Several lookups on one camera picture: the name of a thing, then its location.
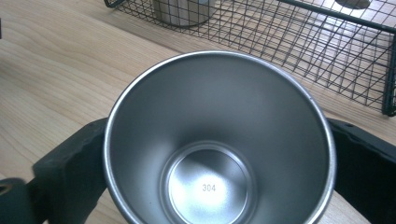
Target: metal cup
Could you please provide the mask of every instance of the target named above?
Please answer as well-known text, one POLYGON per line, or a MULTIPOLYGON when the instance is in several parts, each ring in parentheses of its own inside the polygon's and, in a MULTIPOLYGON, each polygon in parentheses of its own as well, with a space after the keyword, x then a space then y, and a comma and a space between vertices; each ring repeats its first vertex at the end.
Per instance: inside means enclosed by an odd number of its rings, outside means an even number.
POLYGON ((312 223, 335 155, 326 119, 284 71, 233 52, 159 63, 114 105, 106 180, 132 223, 312 223))
POLYGON ((193 26, 210 19, 216 0, 153 0, 158 20, 175 26, 193 26))

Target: wood grain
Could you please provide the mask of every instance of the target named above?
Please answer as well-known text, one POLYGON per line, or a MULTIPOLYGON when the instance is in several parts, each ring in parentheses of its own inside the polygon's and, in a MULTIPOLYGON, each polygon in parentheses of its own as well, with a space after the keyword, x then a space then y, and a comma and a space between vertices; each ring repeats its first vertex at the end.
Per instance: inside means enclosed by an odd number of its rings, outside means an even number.
MULTIPOLYGON (((0 178, 32 179, 39 158, 106 117, 125 87, 155 63, 181 52, 227 49, 131 18, 101 0, 5 0, 0 18, 0 178)), ((304 84, 327 116, 395 143, 394 119, 304 84)), ((87 223, 125 220, 105 192, 87 223)), ((321 223, 367 220, 334 193, 321 223)))

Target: wooden table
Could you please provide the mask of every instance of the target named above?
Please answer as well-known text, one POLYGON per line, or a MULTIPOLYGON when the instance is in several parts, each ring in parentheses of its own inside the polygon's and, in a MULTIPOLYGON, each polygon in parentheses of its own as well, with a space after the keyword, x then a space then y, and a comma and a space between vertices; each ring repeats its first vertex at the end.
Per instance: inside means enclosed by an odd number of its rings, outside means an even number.
MULTIPOLYGON (((120 93, 155 63, 227 49, 106 8, 102 0, 2 0, 0 178, 31 166, 83 125, 107 117, 120 93)), ((302 83, 330 118, 396 145, 396 119, 302 83)), ((88 223, 125 223, 106 191, 88 223)), ((320 223, 367 223, 334 193, 320 223)))

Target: wire basket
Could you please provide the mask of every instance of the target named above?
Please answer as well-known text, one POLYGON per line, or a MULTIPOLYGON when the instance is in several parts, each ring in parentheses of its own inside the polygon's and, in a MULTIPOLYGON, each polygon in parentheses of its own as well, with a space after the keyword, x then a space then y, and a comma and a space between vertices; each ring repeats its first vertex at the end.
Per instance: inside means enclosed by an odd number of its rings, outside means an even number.
POLYGON ((396 115, 396 2, 105 0, 105 3, 162 27, 263 58, 359 104, 388 116, 396 115))

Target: metal canister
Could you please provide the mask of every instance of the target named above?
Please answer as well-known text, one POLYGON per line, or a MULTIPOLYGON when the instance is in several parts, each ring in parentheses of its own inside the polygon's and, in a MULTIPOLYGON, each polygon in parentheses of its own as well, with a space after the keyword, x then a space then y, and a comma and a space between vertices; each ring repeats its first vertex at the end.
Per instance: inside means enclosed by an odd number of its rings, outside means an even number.
POLYGON ((158 20, 175 26, 193 26, 215 13, 216 0, 153 0, 158 20))

